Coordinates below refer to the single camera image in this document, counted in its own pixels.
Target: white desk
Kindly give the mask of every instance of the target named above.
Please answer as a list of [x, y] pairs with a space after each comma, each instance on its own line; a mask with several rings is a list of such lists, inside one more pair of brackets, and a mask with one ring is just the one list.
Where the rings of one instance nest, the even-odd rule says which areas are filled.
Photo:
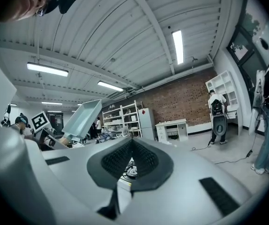
[[158, 141], [161, 143], [168, 142], [169, 133], [177, 133], [180, 142], [188, 139], [186, 119], [180, 119], [180, 120], [169, 121], [169, 122], [160, 122], [156, 124], [155, 126], [157, 127]]

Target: ceiling light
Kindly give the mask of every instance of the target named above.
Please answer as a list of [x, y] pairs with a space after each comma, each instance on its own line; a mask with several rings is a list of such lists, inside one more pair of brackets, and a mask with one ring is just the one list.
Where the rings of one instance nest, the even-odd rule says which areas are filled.
[[63, 105], [62, 103], [50, 103], [50, 102], [42, 102], [42, 104]]
[[60, 75], [64, 77], [67, 77], [69, 73], [68, 71], [63, 70], [63, 69], [49, 67], [49, 66], [40, 65], [37, 63], [31, 63], [31, 62], [27, 63], [27, 68], [29, 70], [34, 70], [34, 71], [43, 72], [43, 73], [51, 73], [51, 74], [56, 74], [56, 75]]
[[183, 63], [183, 43], [182, 43], [182, 34], [181, 31], [177, 31], [172, 33], [174, 44], [175, 44], [175, 50], [176, 50], [176, 56], [177, 56], [177, 65]]
[[104, 87], [107, 87], [107, 88], [111, 88], [111, 89], [117, 90], [117, 91], [119, 91], [119, 92], [122, 92], [122, 91], [123, 91], [122, 88], [118, 88], [118, 87], [116, 87], [116, 86], [110, 85], [110, 84], [108, 84], [108, 83], [104, 83], [104, 82], [102, 82], [102, 81], [99, 81], [99, 82], [98, 82], [98, 85], [100, 85], [100, 86], [104, 86]]

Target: gray floor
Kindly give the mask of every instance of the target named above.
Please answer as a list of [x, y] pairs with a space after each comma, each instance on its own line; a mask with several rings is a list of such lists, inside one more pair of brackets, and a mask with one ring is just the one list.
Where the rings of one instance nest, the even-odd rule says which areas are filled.
[[[210, 136], [210, 132], [190, 135], [187, 143], [176, 141], [173, 142], [173, 144], [185, 146], [188, 150], [191, 150], [193, 147], [196, 147], [196, 149], [204, 148], [208, 145]], [[210, 144], [207, 149], [192, 152], [198, 153], [214, 163], [226, 160], [237, 161], [240, 158], [246, 157], [246, 154], [251, 150], [254, 142], [254, 135], [249, 136], [248, 131], [243, 129], [241, 135], [238, 136], [237, 128], [229, 126], [226, 139], [228, 140], [228, 143], [220, 145], [220, 137], [217, 137], [214, 145]], [[256, 160], [263, 141], [264, 136], [257, 134], [254, 142], [253, 153], [250, 157], [236, 163], [226, 162], [217, 164], [217, 166], [221, 167], [244, 184], [252, 194], [261, 191], [269, 185], [269, 175], [267, 173], [258, 175], [255, 171], [250, 169], [252, 163]]]

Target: white corrugated ceiling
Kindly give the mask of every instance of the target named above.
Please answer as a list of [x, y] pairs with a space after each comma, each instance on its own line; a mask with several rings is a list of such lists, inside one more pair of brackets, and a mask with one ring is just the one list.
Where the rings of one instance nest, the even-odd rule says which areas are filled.
[[[67, 109], [114, 91], [104, 81], [140, 89], [208, 62], [225, 22], [223, 0], [77, 0], [61, 15], [56, 9], [0, 26], [0, 66], [28, 102], [61, 101]], [[181, 30], [184, 64], [177, 65], [172, 32]], [[26, 63], [69, 71], [43, 74], [42, 84]]]

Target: red brick wall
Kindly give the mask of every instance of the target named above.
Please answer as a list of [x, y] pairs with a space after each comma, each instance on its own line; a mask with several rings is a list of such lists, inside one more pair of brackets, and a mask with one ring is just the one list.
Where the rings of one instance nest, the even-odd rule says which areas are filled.
[[115, 103], [116, 108], [134, 100], [153, 110], [155, 123], [185, 118], [189, 126], [210, 122], [205, 82], [217, 76], [213, 68], [174, 80]]

